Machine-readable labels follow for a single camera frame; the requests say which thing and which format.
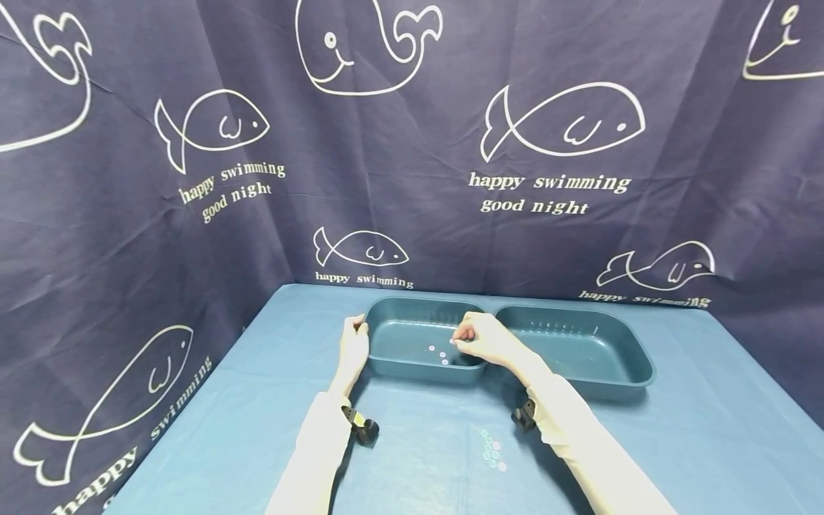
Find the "whale eye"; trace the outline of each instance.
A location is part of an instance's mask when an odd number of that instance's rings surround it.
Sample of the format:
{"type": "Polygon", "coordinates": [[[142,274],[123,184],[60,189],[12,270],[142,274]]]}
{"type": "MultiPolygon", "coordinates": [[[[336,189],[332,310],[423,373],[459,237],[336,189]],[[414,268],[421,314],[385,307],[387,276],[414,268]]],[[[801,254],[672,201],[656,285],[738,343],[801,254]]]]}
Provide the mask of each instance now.
{"type": "Polygon", "coordinates": [[[789,25],[796,16],[798,16],[798,5],[794,5],[784,12],[784,16],[781,18],[781,25],[789,25]]]}
{"type": "Polygon", "coordinates": [[[338,39],[335,37],[334,32],[327,32],[325,36],[323,36],[323,42],[326,44],[327,49],[333,49],[336,44],[338,44],[338,39]]]}

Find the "fish tail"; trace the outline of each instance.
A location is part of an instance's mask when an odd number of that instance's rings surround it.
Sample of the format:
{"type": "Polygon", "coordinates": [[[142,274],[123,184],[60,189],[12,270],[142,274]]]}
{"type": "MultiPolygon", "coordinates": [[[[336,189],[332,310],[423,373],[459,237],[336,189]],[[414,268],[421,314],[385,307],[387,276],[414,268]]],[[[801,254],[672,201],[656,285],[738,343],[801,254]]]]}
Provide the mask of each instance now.
{"type": "Polygon", "coordinates": [[[509,116],[509,85],[492,97],[486,106],[484,116],[486,132],[480,139],[480,155],[489,162],[503,141],[514,130],[512,118],[509,116]]]}
{"type": "Polygon", "coordinates": [[[315,236],[312,237],[312,242],[315,244],[315,260],[317,264],[320,266],[326,266],[326,261],[329,260],[329,256],[332,255],[332,252],[335,252],[335,247],[329,243],[329,238],[326,237],[326,230],[321,227],[317,231],[315,231],[315,236]]]}
{"type": "Polygon", "coordinates": [[[33,467],[35,479],[43,486],[68,484],[78,438],[52,434],[36,422],[17,439],[12,455],[18,465],[33,467]]]}
{"type": "Polygon", "coordinates": [[[630,274],[630,257],[632,252],[625,252],[612,258],[606,264],[606,269],[595,279],[598,286],[611,283],[630,274]]]}
{"type": "Polygon", "coordinates": [[[177,128],[175,122],[171,121],[166,106],[163,105],[163,100],[158,99],[155,104],[154,119],[157,133],[166,142],[166,157],[169,158],[169,163],[175,167],[175,170],[186,175],[183,166],[183,134],[177,128]]]}

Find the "tray rim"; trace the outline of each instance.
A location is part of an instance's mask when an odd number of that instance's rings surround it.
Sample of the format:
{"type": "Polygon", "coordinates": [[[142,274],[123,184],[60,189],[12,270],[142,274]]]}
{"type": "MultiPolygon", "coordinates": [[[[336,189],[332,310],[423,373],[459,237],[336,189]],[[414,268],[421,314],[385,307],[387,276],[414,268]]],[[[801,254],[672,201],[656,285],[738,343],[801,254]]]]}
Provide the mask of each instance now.
{"type": "Polygon", "coordinates": [[[638,342],[638,346],[641,348],[641,354],[647,359],[647,363],[649,363],[650,368],[652,369],[652,373],[649,374],[649,378],[641,381],[641,382],[618,382],[618,381],[608,381],[608,380],[601,380],[601,379],[584,379],[575,376],[564,376],[565,379],[568,381],[576,381],[576,382],[586,382],[590,384],[598,384],[598,385],[612,385],[612,386],[632,386],[637,388],[646,388],[647,386],[653,384],[656,379],[658,379],[658,367],[655,366],[655,362],[649,356],[649,352],[647,348],[644,346],[644,342],[641,341],[641,338],[638,337],[638,334],[632,328],[630,324],[627,324],[624,320],[622,320],[619,316],[615,316],[612,313],[607,313],[606,311],[602,311],[600,309],[567,309],[563,307],[541,307],[541,306],[528,306],[525,304],[504,304],[503,306],[499,307],[495,310],[494,317],[498,319],[498,314],[508,307],[525,307],[530,309],[542,309],[542,310],[555,310],[555,311],[578,311],[578,312],[588,312],[588,313],[599,313],[601,315],[609,316],[610,318],[614,318],[615,320],[619,321],[621,324],[624,325],[630,333],[635,337],[635,341],[638,342]]]}
{"type": "MultiPolygon", "coordinates": [[[[481,313],[489,313],[489,311],[487,311],[483,307],[479,306],[476,302],[461,301],[461,300],[447,300],[447,299],[440,299],[440,298],[434,298],[434,297],[424,297],[424,296],[419,297],[417,295],[410,295],[410,296],[403,296],[403,297],[400,296],[400,295],[389,295],[387,297],[381,297],[381,298],[377,299],[375,302],[373,302],[372,304],[370,304],[369,308],[366,310],[366,316],[363,318],[363,320],[366,321],[369,318],[369,313],[372,311],[372,309],[378,303],[383,302],[385,300],[390,300],[390,299],[407,300],[407,301],[410,300],[410,299],[414,299],[414,300],[422,300],[422,301],[448,302],[450,304],[470,304],[470,305],[475,306],[478,309],[480,309],[481,313]]],[[[462,365],[444,365],[442,363],[424,363],[424,362],[420,362],[420,361],[410,361],[409,359],[382,358],[382,357],[376,356],[375,354],[372,353],[372,339],[371,339],[371,336],[370,336],[370,340],[369,340],[369,357],[368,357],[368,359],[372,360],[372,361],[379,361],[379,362],[384,362],[384,363],[400,363],[400,364],[403,364],[403,365],[414,365],[416,367],[420,366],[420,367],[431,367],[431,368],[446,368],[446,369],[451,369],[451,370],[467,370],[467,371],[474,371],[474,370],[478,370],[480,368],[485,368],[486,363],[487,363],[487,361],[485,359],[478,358],[478,359],[480,359],[480,363],[478,363],[477,365],[471,365],[469,367],[465,367],[465,366],[462,366],[462,365]]]]}

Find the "white sleeve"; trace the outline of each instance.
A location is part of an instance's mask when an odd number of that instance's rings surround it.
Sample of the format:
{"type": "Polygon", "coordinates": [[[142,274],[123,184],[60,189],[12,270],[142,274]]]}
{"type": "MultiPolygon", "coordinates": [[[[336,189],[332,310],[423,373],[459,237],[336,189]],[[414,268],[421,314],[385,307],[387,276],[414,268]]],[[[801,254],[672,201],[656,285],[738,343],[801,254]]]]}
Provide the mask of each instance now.
{"type": "Polygon", "coordinates": [[[329,515],[332,484],[352,428],[341,406],[351,404],[327,392],[315,397],[265,515],[329,515]]]}
{"type": "Polygon", "coordinates": [[[596,515],[674,515],[675,510],[561,376],[527,389],[541,440],[572,471],[596,515]]]}

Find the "wrist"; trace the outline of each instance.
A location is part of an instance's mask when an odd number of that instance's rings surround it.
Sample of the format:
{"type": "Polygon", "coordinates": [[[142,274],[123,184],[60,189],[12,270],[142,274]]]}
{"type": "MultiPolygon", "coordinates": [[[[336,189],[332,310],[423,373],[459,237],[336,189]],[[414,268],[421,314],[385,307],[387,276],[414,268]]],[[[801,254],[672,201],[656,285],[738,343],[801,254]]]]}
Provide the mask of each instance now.
{"type": "Polygon", "coordinates": [[[340,374],[335,374],[335,377],[332,378],[332,383],[329,384],[329,389],[327,392],[331,395],[341,396],[346,400],[349,400],[349,394],[352,393],[354,383],[355,381],[351,378],[346,378],[340,374]]]}
{"type": "Polygon", "coordinates": [[[526,388],[529,388],[533,383],[538,381],[539,377],[552,373],[552,370],[546,365],[543,358],[526,346],[522,346],[513,357],[509,371],[512,372],[526,388]]]}

